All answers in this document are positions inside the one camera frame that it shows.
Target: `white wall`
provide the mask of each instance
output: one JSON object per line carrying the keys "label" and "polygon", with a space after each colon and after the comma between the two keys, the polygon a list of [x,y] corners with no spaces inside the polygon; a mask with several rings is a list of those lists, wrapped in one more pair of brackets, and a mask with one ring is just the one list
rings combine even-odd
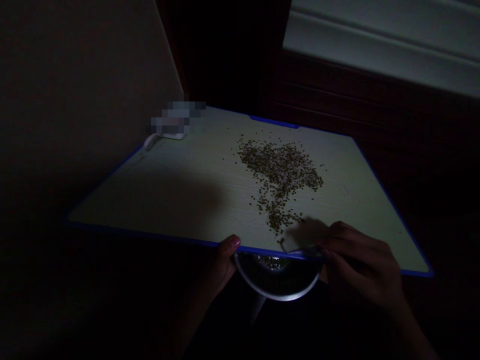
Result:
{"label": "white wall", "polygon": [[293,0],[283,48],[480,97],[475,1]]}
{"label": "white wall", "polygon": [[109,294],[62,215],[182,88],[154,0],[7,0],[0,19],[0,358],[19,359]]}

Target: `pile of seeds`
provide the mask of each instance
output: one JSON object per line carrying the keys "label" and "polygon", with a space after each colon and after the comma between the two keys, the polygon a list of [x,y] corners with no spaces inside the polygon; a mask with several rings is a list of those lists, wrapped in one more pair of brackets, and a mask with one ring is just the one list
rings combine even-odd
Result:
{"label": "pile of seeds", "polygon": [[282,226],[303,222],[302,213],[285,209],[287,201],[300,189],[309,187],[316,192],[324,183],[305,150],[297,149],[294,142],[279,147],[265,140],[245,142],[243,137],[238,142],[241,162],[246,164],[246,171],[250,169],[253,177],[258,179],[257,183],[260,183],[257,206],[260,215],[263,211],[268,213],[266,223],[270,231],[278,236],[284,232]]}
{"label": "pile of seeds", "polygon": [[286,257],[277,257],[277,256],[259,256],[258,262],[263,262],[267,268],[270,270],[280,270],[286,267],[292,262],[289,258]]}

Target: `pink fingernail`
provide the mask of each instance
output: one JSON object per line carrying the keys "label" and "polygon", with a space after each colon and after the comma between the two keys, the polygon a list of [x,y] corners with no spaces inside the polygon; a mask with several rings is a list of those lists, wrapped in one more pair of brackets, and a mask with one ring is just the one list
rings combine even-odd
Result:
{"label": "pink fingernail", "polygon": [[240,238],[237,235],[232,235],[230,238],[230,245],[232,248],[236,248],[240,245]]}

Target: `cutting board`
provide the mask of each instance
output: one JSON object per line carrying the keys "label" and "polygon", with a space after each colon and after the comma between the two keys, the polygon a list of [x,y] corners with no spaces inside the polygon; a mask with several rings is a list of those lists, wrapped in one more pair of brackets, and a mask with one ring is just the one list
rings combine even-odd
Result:
{"label": "cutting board", "polygon": [[[286,252],[313,245],[329,225],[341,220],[387,242],[404,273],[432,275],[351,137],[213,107],[202,116],[192,120],[195,132],[182,140],[161,138],[150,150],[139,149],[68,220],[205,245],[236,234],[240,251],[297,258],[306,255]],[[268,214],[257,207],[259,180],[238,154],[240,139],[277,146],[295,143],[309,155],[323,185],[316,192],[298,190],[285,206],[302,214],[306,223],[295,223],[277,236],[269,228]]]}

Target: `fingernail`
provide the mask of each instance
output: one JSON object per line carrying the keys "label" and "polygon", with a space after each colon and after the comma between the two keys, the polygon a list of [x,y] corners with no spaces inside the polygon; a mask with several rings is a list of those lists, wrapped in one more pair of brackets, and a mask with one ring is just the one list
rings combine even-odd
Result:
{"label": "fingernail", "polygon": [[324,257],[326,257],[327,259],[331,259],[331,258],[332,258],[332,253],[331,253],[329,250],[324,249],[324,248],[321,248],[321,249],[320,249],[320,252],[321,252],[321,254],[322,254]]}
{"label": "fingernail", "polygon": [[236,248],[240,245],[240,238],[237,235],[232,235],[230,238],[230,245],[232,248]]}

